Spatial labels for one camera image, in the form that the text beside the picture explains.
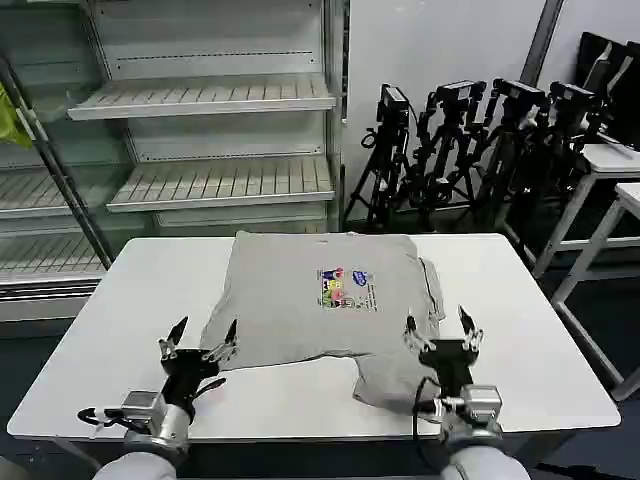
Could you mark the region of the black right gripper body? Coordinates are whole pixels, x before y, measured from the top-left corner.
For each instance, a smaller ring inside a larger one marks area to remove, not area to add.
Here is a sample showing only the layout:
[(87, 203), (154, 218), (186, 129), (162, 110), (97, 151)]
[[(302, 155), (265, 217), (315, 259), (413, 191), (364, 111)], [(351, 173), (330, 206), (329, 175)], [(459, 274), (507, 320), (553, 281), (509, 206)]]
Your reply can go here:
[(435, 371), (442, 396), (459, 396), (473, 383), (470, 367), (476, 352), (463, 340), (437, 339), (434, 345), (420, 351), (419, 362)]

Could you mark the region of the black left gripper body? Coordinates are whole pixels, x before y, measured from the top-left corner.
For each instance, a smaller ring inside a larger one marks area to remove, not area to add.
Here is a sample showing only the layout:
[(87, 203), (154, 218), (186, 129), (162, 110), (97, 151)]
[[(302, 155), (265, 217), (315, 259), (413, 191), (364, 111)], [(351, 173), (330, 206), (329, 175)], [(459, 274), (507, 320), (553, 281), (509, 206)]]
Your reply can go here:
[(204, 356), (204, 350), (179, 349), (162, 357), (167, 379), (161, 393), (167, 405), (192, 408), (197, 398), (226, 382), (219, 376), (218, 361), (211, 362)]

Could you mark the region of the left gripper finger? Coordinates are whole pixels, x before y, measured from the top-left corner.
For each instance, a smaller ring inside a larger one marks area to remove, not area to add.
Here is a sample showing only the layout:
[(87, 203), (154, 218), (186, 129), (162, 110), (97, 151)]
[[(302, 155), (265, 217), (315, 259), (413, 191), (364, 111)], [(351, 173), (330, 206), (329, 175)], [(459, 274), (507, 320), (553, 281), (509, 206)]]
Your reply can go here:
[(158, 340), (162, 360), (174, 359), (177, 356), (177, 346), (183, 336), (187, 323), (188, 316), (185, 316), (171, 328), (166, 338), (160, 338)]
[(201, 359), (204, 362), (227, 362), (237, 352), (237, 320), (231, 323), (224, 340), (213, 347), (206, 350)]

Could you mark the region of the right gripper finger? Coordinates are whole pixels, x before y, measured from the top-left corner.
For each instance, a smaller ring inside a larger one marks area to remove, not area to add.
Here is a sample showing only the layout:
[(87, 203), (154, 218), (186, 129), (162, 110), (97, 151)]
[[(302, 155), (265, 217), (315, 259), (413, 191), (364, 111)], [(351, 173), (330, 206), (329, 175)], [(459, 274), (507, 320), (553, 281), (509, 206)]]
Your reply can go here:
[(435, 350), (435, 343), (419, 333), (416, 320), (411, 314), (408, 314), (406, 317), (403, 340), (408, 349), (414, 354), (421, 354)]
[(459, 319), (464, 330), (462, 348), (471, 352), (478, 352), (484, 338), (484, 331), (478, 328), (472, 317), (462, 307), (458, 307)]

